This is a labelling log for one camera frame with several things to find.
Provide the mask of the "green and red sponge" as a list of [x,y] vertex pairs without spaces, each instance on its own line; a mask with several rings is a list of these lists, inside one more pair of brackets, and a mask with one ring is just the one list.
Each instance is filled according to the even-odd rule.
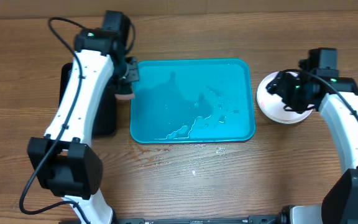
[[130,83],[119,85],[115,90],[114,95],[117,100],[131,100],[135,98],[135,93]]

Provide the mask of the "white round plate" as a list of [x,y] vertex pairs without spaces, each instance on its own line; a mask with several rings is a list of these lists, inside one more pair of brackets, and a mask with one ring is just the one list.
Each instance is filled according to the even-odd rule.
[[260,110],[266,117],[281,124],[296,124],[305,120],[312,110],[305,111],[302,114],[285,111],[285,104],[278,95],[271,95],[267,92],[267,85],[277,76],[278,72],[273,72],[266,76],[259,84],[256,92],[256,100]]

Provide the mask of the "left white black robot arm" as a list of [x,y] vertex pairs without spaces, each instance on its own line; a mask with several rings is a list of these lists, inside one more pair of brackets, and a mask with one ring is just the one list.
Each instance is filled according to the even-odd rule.
[[[22,213],[30,215],[70,205],[78,223],[117,223],[114,210],[100,189],[103,163],[91,149],[93,131],[101,123],[114,130],[115,102],[135,97],[132,84],[139,80],[137,62],[128,57],[128,29],[83,29],[70,49],[73,63],[57,113],[42,138],[31,138],[27,148],[34,173],[19,199]],[[34,210],[24,199],[34,180],[61,201]]]

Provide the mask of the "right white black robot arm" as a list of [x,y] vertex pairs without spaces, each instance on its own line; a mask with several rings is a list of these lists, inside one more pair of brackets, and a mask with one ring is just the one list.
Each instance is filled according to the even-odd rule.
[[338,70],[284,70],[265,77],[257,102],[271,120],[302,121],[316,110],[327,124],[342,176],[318,205],[292,206],[278,223],[358,223],[358,87]]

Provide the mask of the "black rectangular tray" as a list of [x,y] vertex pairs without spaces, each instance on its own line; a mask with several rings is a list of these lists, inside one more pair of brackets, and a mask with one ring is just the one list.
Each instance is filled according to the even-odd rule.
[[[67,88],[71,75],[72,63],[66,63],[62,67],[60,76],[60,96],[59,103],[62,102],[64,92]],[[92,137],[112,135],[117,128],[117,100],[114,96],[112,80],[108,81],[104,88],[101,101],[98,106],[96,117],[94,119]]]

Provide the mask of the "teal plastic serving tray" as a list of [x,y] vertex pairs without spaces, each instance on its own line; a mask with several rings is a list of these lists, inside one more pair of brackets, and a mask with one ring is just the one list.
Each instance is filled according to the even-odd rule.
[[238,58],[149,60],[133,84],[130,134],[142,144],[248,141],[250,69]]

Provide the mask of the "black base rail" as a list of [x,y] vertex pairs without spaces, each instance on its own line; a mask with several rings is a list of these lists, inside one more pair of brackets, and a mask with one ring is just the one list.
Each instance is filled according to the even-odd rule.
[[112,224],[290,224],[285,213],[278,215],[249,215],[246,218],[212,218],[212,219],[159,219],[113,218]]

